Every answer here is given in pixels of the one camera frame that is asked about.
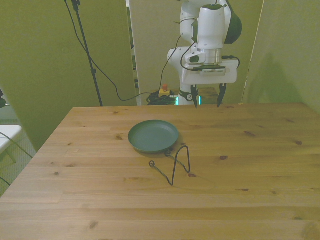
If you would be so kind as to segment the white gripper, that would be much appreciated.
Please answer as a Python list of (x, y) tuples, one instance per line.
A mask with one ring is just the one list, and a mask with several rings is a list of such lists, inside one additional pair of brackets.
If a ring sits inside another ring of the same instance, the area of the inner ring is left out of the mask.
[(181, 73), (181, 83), (191, 85), (190, 93), (195, 108), (197, 109), (198, 106), (197, 96), (199, 90), (197, 85), (220, 84), (217, 98), (217, 107), (219, 108), (223, 102), (227, 84), (237, 81), (237, 68), (237, 59), (227, 59), (222, 61), (219, 68), (201, 69), (197, 71), (183, 69)]

